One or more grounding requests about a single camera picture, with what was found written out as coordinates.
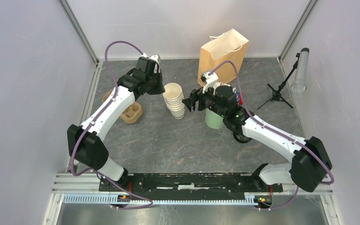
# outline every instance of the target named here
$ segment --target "stack of paper cups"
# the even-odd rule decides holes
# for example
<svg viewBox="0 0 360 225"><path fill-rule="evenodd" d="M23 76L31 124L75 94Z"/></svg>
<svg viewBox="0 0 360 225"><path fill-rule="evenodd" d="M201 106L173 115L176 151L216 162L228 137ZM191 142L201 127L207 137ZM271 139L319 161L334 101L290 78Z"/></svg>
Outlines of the stack of paper cups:
<svg viewBox="0 0 360 225"><path fill-rule="evenodd" d="M165 92L162 95L164 96L166 106L173 117L175 119L183 118L186 109L185 105L182 103L184 96L181 86L176 83L168 83L165 85Z"/></svg>

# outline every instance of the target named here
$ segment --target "floor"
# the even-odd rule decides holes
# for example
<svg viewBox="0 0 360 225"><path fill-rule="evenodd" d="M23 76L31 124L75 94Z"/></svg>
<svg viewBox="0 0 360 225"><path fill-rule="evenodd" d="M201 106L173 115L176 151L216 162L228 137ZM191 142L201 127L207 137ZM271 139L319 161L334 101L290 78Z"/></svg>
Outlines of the floor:
<svg viewBox="0 0 360 225"><path fill-rule="evenodd" d="M283 204L288 196L275 196ZM58 225L327 225L317 195L299 195L286 208L259 212L253 206L157 205L141 210L113 210L106 204L64 204Z"/></svg>
<svg viewBox="0 0 360 225"><path fill-rule="evenodd" d="M121 76L135 66L135 61L110 64ZM198 59L163 60L161 68L164 85L178 83L186 98L192 89L200 87L196 82ZM302 135L295 110L285 103L269 102L256 111L271 96L267 83L277 87L284 79L277 59L245 58L239 76L251 111L288 133ZM236 80L230 84L237 86ZM104 64L92 113L101 105L103 95L112 89L113 78ZM282 94L292 102L287 87ZM138 122L129 125L118 119L104 140L110 157L130 173L252 172L262 163L286 162L279 153L258 141L241 144L227 128L209 128L204 122L205 112L186 112L183 119L176 120L161 95L144 95L137 102L143 109Z"/></svg>

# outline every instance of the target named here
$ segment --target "white wall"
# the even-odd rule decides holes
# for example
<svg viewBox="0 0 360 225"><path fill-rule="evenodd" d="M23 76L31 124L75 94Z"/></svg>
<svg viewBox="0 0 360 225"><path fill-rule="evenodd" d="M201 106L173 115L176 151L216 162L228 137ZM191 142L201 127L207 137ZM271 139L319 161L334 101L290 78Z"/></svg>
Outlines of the white wall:
<svg viewBox="0 0 360 225"><path fill-rule="evenodd" d="M310 48L307 90L295 98L306 135L322 138L344 224L360 224L360 1L319 1L290 54Z"/></svg>
<svg viewBox="0 0 360 225"><path fill-rule="evenodd" d="M235 28L247 39L247 57L278 56L308 0L69 0L99 58L115 40L162 58L195 58L209 36ZM116 46L109 58L134 58Z"/></svg>
<svg viewBox="0 0 360 225"><path fill-rule="evenodd" d="M0 1L0 225L42 223L92 70L57 1Z"/></svg>

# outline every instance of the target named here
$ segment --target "brown paper bag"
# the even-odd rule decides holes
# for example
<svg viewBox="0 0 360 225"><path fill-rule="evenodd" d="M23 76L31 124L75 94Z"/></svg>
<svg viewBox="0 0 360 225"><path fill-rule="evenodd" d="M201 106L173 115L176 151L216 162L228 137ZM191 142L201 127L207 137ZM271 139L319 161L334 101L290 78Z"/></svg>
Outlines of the brown paper bag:
<svg viewBox="0 0 360 225"><path fill-rule="evenodd" d="M213 70L225 60L232 61L239 71L249 44L249 41L234 29L218 37L210 36L210 39L211 41L201 47L199 56L198 84L201 86L205 85L201 80L202 73ZM220 67L216 74L218 81L223 83L229 83L236 78L234 69L229 63Z"/></svg>

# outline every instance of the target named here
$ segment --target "bag handle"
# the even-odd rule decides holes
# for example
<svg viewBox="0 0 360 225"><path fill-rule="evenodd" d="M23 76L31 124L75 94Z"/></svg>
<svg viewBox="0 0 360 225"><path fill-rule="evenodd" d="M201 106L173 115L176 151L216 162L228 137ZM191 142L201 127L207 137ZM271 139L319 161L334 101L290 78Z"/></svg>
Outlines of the bag handle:
<svg viewBox="0 0 360 225"><path fill-rule="evenodd" d="M227 54L227 53L233 53L233 52L236 52L238 51L239 49L242 48L242 45L239 45L237 49L233 50L233 51L224 51L224 55Z"/></svg>
<svg viewBox="0 0 360 225"><path fill-rule="evenodd" d="M209 36L210 40L213 41L213 39L219 38L221 36L223 36L225 33L222 33L221 35L215 37L215 36Z"/></svg>

